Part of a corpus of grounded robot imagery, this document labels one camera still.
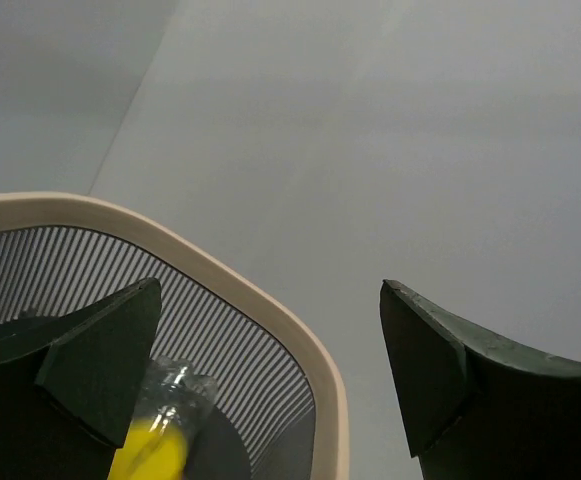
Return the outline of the yellow label clear bottle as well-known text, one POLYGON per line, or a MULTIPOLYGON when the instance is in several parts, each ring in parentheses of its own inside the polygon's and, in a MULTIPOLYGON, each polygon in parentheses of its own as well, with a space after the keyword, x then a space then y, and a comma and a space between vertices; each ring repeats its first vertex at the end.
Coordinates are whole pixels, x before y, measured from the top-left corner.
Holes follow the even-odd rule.
POLYGON ((125 443, 110 479, 181 479, 195 437, 217 396, 216 380, 185 359, 159 357, 144 377, 125 443))

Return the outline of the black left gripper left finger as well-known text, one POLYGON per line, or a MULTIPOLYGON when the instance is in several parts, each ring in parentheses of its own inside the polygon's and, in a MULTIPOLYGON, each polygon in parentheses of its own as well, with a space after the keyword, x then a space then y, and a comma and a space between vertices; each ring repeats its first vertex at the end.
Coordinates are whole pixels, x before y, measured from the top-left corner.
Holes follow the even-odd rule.
POLYGON ((146 278, 61 317, 0 325, 0 479, 104 479, 161 316, 146 278))

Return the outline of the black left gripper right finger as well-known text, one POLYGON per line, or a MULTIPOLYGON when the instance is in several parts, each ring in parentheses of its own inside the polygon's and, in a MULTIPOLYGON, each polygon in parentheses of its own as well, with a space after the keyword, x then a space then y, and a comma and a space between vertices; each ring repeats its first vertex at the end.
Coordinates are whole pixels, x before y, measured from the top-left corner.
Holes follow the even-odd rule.
POLYGON ((410 454, 427 479, 581 479, 581 362, 510 340, 409 287, 380 317, 410 454))

